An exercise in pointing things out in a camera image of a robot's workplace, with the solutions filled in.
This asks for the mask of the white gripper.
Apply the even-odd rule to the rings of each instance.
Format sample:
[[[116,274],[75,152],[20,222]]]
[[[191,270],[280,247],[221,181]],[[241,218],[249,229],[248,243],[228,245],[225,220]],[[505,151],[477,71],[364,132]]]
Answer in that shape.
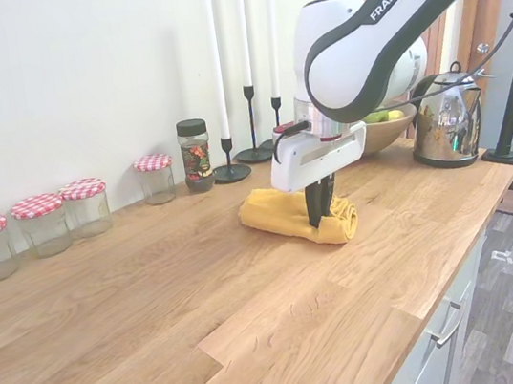
[[[322,141],[304,132],[281,139],[273,151],[272,187],[284,193],[305,189],[308,221],[310,226],[318,228],[323,216],[322,201],[325,215],[331,214],[334,172],[361,158],[366,135],[367,125],[358,121],[334,141]]]

